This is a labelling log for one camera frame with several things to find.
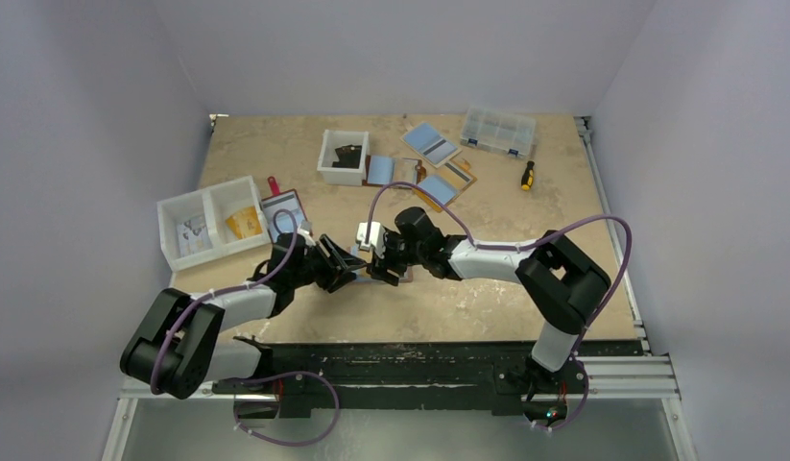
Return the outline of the pink card holder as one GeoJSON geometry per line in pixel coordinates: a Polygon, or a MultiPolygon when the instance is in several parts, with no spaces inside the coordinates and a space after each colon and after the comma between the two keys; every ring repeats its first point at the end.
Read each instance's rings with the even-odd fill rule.
{"type": "MultiPolygon", "coordinates": [[[[360,251],[357,245],[350,246],[348,250],[353,256],[357,256],[363,259],[364,261],[366,261],[367,263],[371,263],[372,253],[360,251]]],[[[354,273],[356,274],[355,282],[357,283],[386,284],[385,281],[373,279],[368,274],[366,268],[355,270],[354,273]]],[[[414,280],[414,273],[412,267],[408,267],[406,269],[406,272],[402,276],[398,277],[399,284],[411,283],[413,280],[414,280]]]]}

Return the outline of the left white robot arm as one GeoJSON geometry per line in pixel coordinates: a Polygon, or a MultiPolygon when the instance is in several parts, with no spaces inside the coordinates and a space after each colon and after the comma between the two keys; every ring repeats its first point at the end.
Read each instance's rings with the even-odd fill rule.
{"type": "Polygon", "coordinates": [[[263,392],[274,379],[271,349],[247,337],[223,343],[220,333],[279,315],[302,287],[333,293],[356,280],[366,264],[327,235],[312,240],[283,233],[269,258],[238,285],[204,293],[160,291],[124,348],[120,371],[149,385],[155,395],[177,399],[222,379],[263,392]]]}

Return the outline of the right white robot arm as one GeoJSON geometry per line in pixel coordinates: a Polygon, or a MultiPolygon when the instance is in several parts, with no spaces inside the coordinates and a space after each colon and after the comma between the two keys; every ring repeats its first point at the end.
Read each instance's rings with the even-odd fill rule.
{"type": "Polygon", "coordinates": [[[359,224],[356,243],[371,253],[368,274],[392,286],[412,266],[436,279],[522,286],[544,319],[526,366],[529,383],[540,391],[563,380],[563,366],[612,287],[595,261],[554,230],[540,241],[482,242],[443,233],[418,206],[401,211],[392,230],[378,222],[359,224]]]}

